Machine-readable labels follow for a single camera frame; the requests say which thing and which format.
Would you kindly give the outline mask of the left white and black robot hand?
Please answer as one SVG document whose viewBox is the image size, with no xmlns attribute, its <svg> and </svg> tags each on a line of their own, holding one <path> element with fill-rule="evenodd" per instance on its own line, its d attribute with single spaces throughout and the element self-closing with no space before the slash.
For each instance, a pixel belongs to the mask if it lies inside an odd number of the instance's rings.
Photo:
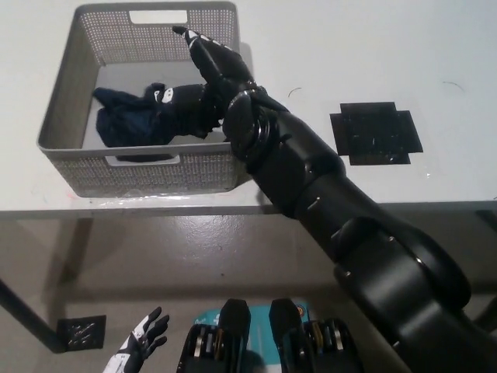
<svg viewBox="0 0 497 373">
<path fill-rule="evenodd" d="M 169 318 L 168 314 L 162 315 L 160 306 L 146 315 L 109 359 L 103 373 L 138 373 L 153 352 L 167 342 Z"/>
</svg>

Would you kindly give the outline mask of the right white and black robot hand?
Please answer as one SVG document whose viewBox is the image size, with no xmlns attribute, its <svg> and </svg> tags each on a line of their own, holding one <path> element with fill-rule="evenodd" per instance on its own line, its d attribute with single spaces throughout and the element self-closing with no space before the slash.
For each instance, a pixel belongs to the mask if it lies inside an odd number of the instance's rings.
<svg viewBox="0 0 497 373">
<path fill-rule="evenodd" d="M 228 137 L 255 129 L 259 109 L 250 95 L 260 88 L 242 56 L 229 46 L 185 26 L 172 31 L 186 42 L 189 55 L 202 84 L 150 85 L 152 100 L 160 120 L 159 128 L 171 136 L 192 135 L 205 138 L 225 122 Z"/>
</svg>

